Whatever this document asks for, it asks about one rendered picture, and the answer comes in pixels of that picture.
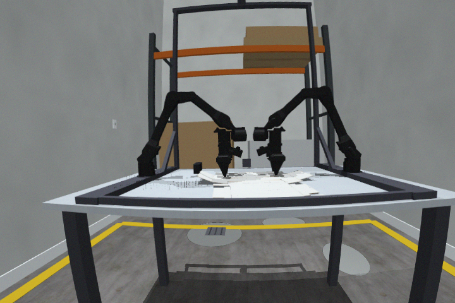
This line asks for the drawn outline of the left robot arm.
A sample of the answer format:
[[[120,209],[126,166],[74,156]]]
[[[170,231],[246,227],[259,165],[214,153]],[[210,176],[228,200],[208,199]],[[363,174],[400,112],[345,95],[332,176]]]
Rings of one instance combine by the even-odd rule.
[[[315,96],[310,97],[308,95]],[[273,126],[280,126],[288,114],[306,98],[319,99],[322,105],[326,108],[338,135],[339,141],[336,143],[339,146],[339,150],[344,153],[345,157],[347,157],[344,158],[343,171],[348,173],[362,172],[360,171],[361,153],[356,149],[353,140],[349,137],[344,128],[342,120],[339,117],[337,109],[334,105],[331,89],[328,86],[321,86],[320,88],[303,88],[282,109],[270,115],[269,121],[264,128],[255,127],[253,131],[253,140],[266,141],[266,139],[269,138],[269,141],[281,141],[281,131],[286,130],[282,126],[280,128],[274,128]],[[274,128],[274,130],[268,130],[272,128]]]

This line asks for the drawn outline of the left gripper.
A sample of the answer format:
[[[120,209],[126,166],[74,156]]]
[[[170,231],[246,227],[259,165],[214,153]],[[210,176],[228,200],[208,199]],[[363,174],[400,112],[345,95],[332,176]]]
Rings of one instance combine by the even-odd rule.
[[[281,152],[281,141],[270,141],[269,142],[271,154],[266,153],[266,157],[271,161],[272,171],[275,175],[278,174],[282,164],[286,161],[286,157]],[[272,164],[273,163],[273,164]]]

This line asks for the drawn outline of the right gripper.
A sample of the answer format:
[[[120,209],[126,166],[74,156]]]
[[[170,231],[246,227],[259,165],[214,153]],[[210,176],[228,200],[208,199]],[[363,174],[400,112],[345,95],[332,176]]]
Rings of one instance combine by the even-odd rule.
[[[218,157],[216,158],[216,162],[224,177],[226,177],[228,173],[228,167],[233,158],[233,155],[231,156],[228,155],[229,146],[231,146],[231,142],[218,143],[219,153]]]

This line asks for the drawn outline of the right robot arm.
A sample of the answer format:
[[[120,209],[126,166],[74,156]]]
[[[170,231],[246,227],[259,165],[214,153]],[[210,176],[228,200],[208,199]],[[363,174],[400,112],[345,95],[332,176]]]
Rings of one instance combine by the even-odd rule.
[[[189,100],[180,100],[180,99],[189,99]],[[164,102],[164,109],[162,114],[157,122],[157,125],[154,129],[152,137],[149,139],[147,144],[142,150],[142,154],[137,158],[138,161],[138,176],[137,177],[150,177],[155,174],[155,165],[153,158],[159,154],[159,141],[161,133],[163,133],[166,124],[169,120],[169,117],[173,110],[177,107],[178,104],[185,102],[192,102],[206,114],[208,114],[213,121],[220,127],[225,129],[216,128],[214,133],[218,133],[218,142],[231,142],[233,141],[246,141],[247,133],[245,127],[236,128],[228,115],[214,109],[206,101],[200,98],[195,92],[175,92],[170,91],[166,95]],[[232,130],[232,131],[226,131]],[[230,137],[231,132],[231,137]],[[234,155],[241,158],[243,150],[240,150],[240,147],[229,146],[228,155]],[[150,159],[151,158],[151,159]],[[152,163],[150,163],[152,162]]]

